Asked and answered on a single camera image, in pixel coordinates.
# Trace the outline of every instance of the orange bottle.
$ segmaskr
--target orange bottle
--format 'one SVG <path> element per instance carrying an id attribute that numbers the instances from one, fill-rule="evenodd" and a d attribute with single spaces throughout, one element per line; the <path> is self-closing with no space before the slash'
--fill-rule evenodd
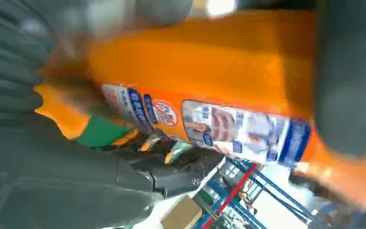
<path id="1" fill-rule="evenodd" d="M 293 167 L 312 125 L 312 12 L 243 12 L 96 46 L 90 73 L 131 122 L 234 158 Z"/>

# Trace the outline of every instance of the face image on label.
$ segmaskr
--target face image on label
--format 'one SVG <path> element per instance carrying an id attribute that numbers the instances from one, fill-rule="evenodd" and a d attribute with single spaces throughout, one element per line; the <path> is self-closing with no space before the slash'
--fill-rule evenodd
<path id="1" fill-rule="evenodd" d="M 192 144 L 260 163 L 299 161 L 310 135 L 300 120 L 193 100 L 183 101 L 182 117 Z"/>
<path id="2" fill-rule="evenodd" d="M 174 126 L 179 122 L 175 109 L 166 101 L 156 100 L 153 102 L 156 119 L 165 125 Z"/>

